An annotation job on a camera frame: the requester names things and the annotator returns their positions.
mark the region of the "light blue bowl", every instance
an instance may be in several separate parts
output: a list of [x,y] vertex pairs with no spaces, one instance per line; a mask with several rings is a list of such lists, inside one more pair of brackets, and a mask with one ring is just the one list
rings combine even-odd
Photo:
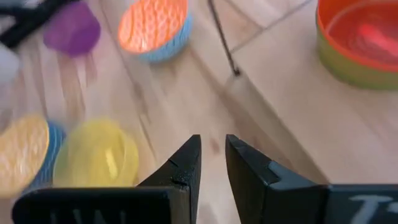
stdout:
[[31,191],[43,186],[48,186],[52,182],[53,168],[55,158],[60,150],[63,140],[65,139],[64,130],[57,124],[47,121],[49,127],[49,148],[45,155],[42,167],[39,169],[35,179],[30,183],[25,191]]
[[150,63],[159,63],[164,60],[168,60],[174,55],[178,54],[187,44],[191,32],[192,16],[188,14],[187,18],[185,19],[184,25],[182,26],[180,31],[176,33],[172,40],[168,41],[166,44],[159,47],[158,49],[140,54],[139,57]]

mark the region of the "orange bowl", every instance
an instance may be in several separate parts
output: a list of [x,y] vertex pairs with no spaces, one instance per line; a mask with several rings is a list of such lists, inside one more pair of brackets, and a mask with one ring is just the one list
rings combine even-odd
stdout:
[[398,1],[319,0],[322,62],[352,84],[398,89]]

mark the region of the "wooden floor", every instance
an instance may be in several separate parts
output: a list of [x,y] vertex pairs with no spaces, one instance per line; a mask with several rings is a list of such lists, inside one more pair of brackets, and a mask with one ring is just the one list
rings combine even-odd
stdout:
[[[225,135],[236,134],[287,167],[294,167],[294,162],[268,139],[264,127],[236,106],[236,98],[256,96],[250,95],[244,77],[231,76],[205,0],[191,1],[195,22],[188,46],[160,65],[138,61],[115,42],[128,1],[132,0],[88,0],[103,30],[98,45],[86,57],[72,60],[46,49],[41,32],[26,40],[18,49],[23,64],[18,78],[1,89],[0,127],[26,113],[44,114],[67,130],[98,116],[115,119],[137,140],[141,180],[192,134],[201,134],[198,223],[240,223],[226,175]],[[234,52],[306,3],[215,2]]]

